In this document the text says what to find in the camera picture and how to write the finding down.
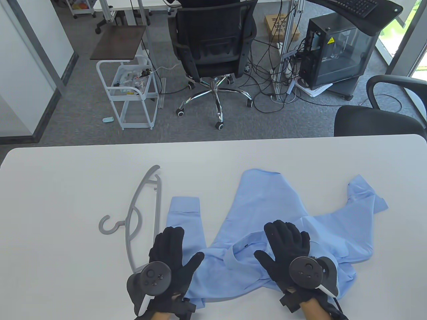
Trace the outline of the person's right hand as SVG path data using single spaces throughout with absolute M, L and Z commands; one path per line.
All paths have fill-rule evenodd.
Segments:
M 254 257 L 282 292 L 294 289 L 289 267 L 296 258 L 308 257 L 311 249 L 309 234 L 300 232 L 293 223 L 281 220 L 265 224 L 264 232 L 275 258 L 262 250 L 256 250 Z

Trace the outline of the person's left hand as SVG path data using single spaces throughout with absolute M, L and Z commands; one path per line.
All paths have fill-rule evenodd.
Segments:
M 172 299 L 178 295 L 185 295 L 197 268 L 204 260 L 204 253 L 195 253 L 186 265 L 183 265 L 183 236 L 182 227 L 167 227 L 159 233 L 148 256 L 149 262 L 163 262 L 172 272 L 172 279 L 168 289 L 156 298 L 160 300 Z

